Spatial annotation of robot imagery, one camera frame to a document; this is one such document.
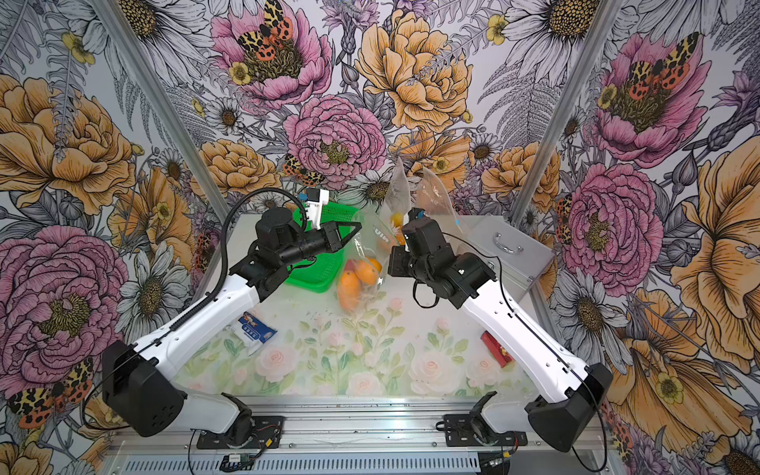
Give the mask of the orange mango top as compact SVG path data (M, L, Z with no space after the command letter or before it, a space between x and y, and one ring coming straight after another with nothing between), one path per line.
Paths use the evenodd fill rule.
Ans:
M382 265L377 259L358 259L354 267L356 276L365 286L375 286L378 283Z

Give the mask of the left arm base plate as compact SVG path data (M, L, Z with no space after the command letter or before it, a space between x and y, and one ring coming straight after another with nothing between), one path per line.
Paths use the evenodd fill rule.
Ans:
M195 445L201 450L278 448L284 423L281 416L248 416L221 435L202 431Z

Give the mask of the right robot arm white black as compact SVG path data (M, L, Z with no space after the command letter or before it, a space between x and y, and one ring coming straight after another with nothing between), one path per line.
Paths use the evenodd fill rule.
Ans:
M569 452L601 407L611 387L611 371L589 364L550 336L507 293L500 270L478 249L455 253L439 223L415 208L401 229L403 247L391 251L388 272L431 289L475 320L530 376L538 397L524 410L534 432L550 447Z

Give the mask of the orange mango bottom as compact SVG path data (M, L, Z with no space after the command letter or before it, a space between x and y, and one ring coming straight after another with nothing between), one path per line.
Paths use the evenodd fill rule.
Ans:
M338 302L342 310L352 313L359 304L362 283L353 271L344 271L338 279Z

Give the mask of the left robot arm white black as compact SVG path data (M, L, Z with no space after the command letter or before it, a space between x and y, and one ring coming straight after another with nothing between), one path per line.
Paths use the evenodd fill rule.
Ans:
M358 222L322 219L330 198L310 189L285 198L286 207L263 213L245 256L231 263L221 249L215 287L170 322L132 344L114 342L103 353L99 389L105 404L141 437L163 431L205 431L229 447L243 447L255 433L251 409L228 395L209 395L174 384L179 370L217 333L270 297L302 262L342 251L362 228Z

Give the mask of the orange mango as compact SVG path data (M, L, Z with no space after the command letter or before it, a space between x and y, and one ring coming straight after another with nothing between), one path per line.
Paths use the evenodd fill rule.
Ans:
M338 302L342 310L352 313L359 304L362 283L353 271L344 271L338 279Z
M356 276L365 286L375 286L378 283L382 265L377 259L358 259L354 267Z

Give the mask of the clear zip-top bag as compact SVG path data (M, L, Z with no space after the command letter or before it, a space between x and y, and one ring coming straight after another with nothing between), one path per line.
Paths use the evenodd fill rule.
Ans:
M413 194L417 208L426 212L427 216L437 221L441 230L458 238L464 238L460 229L459 217L453 209L448 192L437 174L429 168L422 168L415 173L420 178Z
M344 249L336 296L344 314L354 317L378 294L387 276L391 251L398 242L375 214L359 211L350 221L360 223L361 229Z
M388 189L380 208L380 219L391 232L397 245L403 247L406 244L406 239L402 233L402 228L408 221L408 213L412 208L412 197L407 172L401 158L395 158L392 163Z

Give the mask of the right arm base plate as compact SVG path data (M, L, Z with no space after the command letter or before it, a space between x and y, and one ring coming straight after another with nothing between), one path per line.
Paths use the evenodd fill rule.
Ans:
M506 431L496 433L481 419L474 419L469 414L444 415L435 424L435 429L445 435L448 447L512 447L519 448L528 444L524 431Z

